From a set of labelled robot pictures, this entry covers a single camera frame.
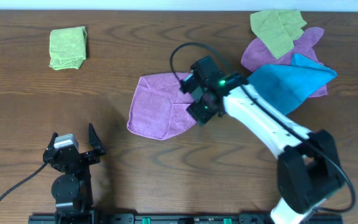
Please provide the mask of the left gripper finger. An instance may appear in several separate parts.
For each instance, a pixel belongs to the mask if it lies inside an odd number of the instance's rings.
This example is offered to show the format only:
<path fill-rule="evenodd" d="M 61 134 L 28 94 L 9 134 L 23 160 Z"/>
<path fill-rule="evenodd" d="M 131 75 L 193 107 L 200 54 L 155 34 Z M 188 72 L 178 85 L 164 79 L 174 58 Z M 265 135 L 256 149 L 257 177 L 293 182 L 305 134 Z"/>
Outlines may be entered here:
<path fill-rule="evenodd" d="M 58 134 L 56 132 L 54 132 L 52 134 L 52 138 L 51 138 L 51 140 L 50 140 L 50 142 L 49 142 L 49 144 L 47 146 L 47 149 L 54 149 L 55 148 L 54 143 L 55 143 L 55 140 L 56 140 L 57 137 L 58 137 Z"/>
<path fill-rule="evenodd" d="M 88 133 L 89 133 L 89 144 L 92 146 L 94 153 L 97 155 L 105 155 L 106 150 L 104 144 L 101 142 L 98 135 L 96 134 L 96 131 L 92 123 L 89 123 L 88 125 Z"/>

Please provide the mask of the purple cloth with label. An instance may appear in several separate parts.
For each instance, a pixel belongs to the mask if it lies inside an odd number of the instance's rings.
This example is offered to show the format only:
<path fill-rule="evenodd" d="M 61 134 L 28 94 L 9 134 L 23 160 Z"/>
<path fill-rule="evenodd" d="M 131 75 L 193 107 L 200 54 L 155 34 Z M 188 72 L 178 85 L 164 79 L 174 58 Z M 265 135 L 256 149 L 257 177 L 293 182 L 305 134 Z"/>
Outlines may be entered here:
<path fill-rule="evenodd" d="M 166 140 L 196 124 L 186 111 L 193 99 L 180 91 L 178 79 L 189 73 L 156 73 L 139 78 L 129 111 L 127 129 L 142 137 Z"/>

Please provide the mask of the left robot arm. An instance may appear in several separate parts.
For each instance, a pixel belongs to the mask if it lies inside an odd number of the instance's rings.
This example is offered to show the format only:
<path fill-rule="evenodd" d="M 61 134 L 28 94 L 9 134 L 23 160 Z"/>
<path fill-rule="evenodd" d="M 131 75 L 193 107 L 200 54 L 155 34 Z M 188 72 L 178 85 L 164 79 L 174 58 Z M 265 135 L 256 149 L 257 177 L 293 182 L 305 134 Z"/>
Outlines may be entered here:
<path fill-rule="evenodd" d="M 73 134 L 53 133 L 43 153 L 43 161 L 62 173 L 51 188 L 57 223 L 84 218 L 93 206 L 90 166 L 99 163 L 106 150 L 92 124 L 88 126 L 88 136 L 93 149 L 80 153 Z"/>

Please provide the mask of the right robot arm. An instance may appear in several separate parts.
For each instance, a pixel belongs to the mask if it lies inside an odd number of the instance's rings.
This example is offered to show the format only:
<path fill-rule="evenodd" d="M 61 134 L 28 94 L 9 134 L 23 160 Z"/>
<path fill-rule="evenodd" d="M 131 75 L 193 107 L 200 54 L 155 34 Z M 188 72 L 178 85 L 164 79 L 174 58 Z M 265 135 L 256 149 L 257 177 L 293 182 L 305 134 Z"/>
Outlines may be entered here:
<path fill-rule="evenodd" d="M 333 137 L 294 123 L 268 104 L 240 73 L 226 75 L 207 56 L 179 78 L 193 98 L 187 112 L 199 124 L 224 113 L 252 131 L 277 159 L 281 195 L 270 212 L 273 223 L 303 223 L 345 184 Z"/>

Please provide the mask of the purple cloth under pile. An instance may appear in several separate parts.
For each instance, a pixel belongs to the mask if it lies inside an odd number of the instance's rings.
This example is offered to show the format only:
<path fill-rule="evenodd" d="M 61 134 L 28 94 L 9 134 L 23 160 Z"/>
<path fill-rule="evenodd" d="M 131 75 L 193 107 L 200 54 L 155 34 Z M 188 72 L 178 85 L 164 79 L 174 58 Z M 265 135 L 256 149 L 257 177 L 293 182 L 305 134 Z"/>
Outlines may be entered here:
<path fill-rule="evenodd" d="M 294 48 L 279 59 L 275 58 L 267 46 L 259 39 L 254 39 L 245 49 L 241 58 L 241 64 L 251 72 L 258 70 L 266 64 L 291 65 L 294 54 L 300 54 L 306 58 L 323 65 L 318 61 L 313 47 L 319 42 L 324 34 L 320 27 L 307 28 L 301 37 L 293 41 Z"/>

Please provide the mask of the blue cloth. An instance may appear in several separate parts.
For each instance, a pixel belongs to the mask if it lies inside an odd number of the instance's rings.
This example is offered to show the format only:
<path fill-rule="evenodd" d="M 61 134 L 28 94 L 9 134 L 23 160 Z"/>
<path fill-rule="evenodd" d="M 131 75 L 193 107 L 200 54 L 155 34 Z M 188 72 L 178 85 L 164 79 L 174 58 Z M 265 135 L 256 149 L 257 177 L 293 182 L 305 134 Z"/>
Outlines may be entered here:
<path fill-rule="evenodd" d="M 287 115 L 336 77 L 333 69 L 294 54 L 290 65 L 263 65 L 248 81 L 265 101 Z"/>

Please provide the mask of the olive green cloth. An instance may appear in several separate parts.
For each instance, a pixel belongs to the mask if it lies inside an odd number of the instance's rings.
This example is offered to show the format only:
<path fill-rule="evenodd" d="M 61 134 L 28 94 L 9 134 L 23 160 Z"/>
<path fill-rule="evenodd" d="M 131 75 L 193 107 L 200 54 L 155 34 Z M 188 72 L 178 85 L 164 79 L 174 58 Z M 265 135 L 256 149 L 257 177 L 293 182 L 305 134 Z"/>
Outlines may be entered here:
<path fill-rule="evenodd" d="M 279 59 L 294 48 L 307 22 L 297 10 L 264 10 L 250 15 L 253 33 Z"/>

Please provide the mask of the folded green cloth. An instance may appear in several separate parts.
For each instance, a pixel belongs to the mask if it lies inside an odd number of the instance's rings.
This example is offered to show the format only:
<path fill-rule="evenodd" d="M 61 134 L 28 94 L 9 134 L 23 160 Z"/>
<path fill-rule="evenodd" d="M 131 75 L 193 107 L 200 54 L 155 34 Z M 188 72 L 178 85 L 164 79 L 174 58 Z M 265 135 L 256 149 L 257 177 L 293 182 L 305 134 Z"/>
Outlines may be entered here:
<path fill-rule="evenodd" d="M 50 65 L 54 70 L 79 69 L 86 60 L 85 26 L 56 29 L 50 33 Z"/>

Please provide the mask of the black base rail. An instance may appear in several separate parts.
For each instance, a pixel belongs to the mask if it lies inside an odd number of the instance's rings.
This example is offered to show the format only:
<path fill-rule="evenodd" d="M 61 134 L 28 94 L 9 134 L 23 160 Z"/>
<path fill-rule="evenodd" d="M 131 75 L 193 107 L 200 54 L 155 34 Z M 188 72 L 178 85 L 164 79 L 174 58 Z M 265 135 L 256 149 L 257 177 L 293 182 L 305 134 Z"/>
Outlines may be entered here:
<path fill-rule="evenodd" d="M 90 214 L 84 217 L 58 218 L 56 215 L 31 215 L 28 224 L 272 224 L 264 213 L 239 215 L 114 215 Z"/>

